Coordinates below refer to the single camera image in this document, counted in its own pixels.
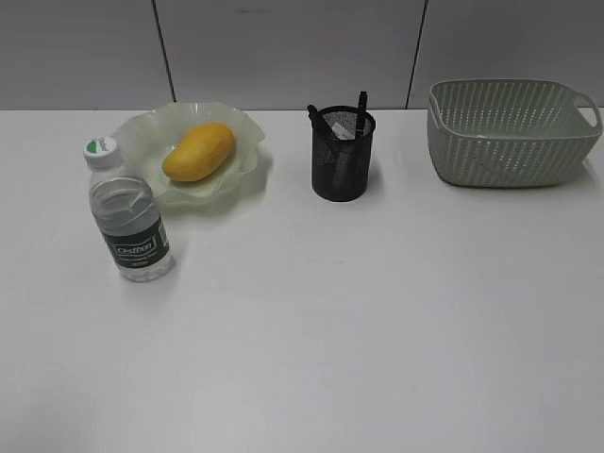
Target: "white bottle cap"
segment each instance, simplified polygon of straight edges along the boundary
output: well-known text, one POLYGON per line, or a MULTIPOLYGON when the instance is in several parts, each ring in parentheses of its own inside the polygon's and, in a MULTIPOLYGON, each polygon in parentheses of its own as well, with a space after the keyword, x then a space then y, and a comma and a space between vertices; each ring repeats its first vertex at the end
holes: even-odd
POLYGON ((107 170, 122 165, 122 155, 117 142, 111 137, 94 139, 84 150, 84 159, 93 170, 107 170))

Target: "plastic bottle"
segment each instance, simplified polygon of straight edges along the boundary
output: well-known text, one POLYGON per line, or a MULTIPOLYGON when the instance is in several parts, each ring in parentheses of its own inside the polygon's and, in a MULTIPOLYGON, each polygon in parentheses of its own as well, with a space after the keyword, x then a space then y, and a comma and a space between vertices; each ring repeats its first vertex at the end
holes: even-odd
POLYGON ((122 275, 149 281, 169 272, 175 262, 149 185, 128 173, 112 138, 91 141, 84 158, 92 215, 122 275))

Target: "pen holder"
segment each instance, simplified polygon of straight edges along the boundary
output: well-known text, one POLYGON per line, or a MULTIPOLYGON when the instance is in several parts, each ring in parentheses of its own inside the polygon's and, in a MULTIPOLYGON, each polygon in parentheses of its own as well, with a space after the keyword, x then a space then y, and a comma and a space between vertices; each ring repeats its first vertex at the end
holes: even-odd
POLYGON ((334 106, 319 110, 332 133, 312 128, 312 188, 330 201, 359 198, 367 187, 376 120, 364 114, 361 143, 355 140, 358 109, 334 106))

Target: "mango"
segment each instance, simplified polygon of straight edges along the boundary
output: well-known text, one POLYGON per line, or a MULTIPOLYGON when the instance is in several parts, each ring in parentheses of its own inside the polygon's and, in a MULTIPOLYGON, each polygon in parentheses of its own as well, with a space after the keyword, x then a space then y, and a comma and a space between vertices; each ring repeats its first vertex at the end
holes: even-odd
POLYGON ((205 123, 185 134, 161 168, 175 181, 198 181, 214 173, 234 148, 235 135, 227 125, 205 123))

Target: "wall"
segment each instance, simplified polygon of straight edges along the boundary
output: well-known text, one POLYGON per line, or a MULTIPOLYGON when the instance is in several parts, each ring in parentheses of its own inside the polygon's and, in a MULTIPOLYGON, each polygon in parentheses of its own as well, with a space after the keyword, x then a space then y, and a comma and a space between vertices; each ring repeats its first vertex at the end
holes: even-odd
POLYGON ((151 109, 172 99, 149 0, 2 0, 0 109, 151 109))
POLYGON ((157 0, 176 98, 403 108, 424 0, 157 0))
POLYGON ((422 109, 431 84, 475 77, 558 80, 604 106, 597 0, 430 0, 425 16, 424 0, 155 2, 3 0, 0 109, 151 109, 172 90, 243 109, 367 90, 370 108, 422 109))
POLYGON ((455 78, 562 82, 604 105, 600 0, 430 0, 409 107, 455 78))

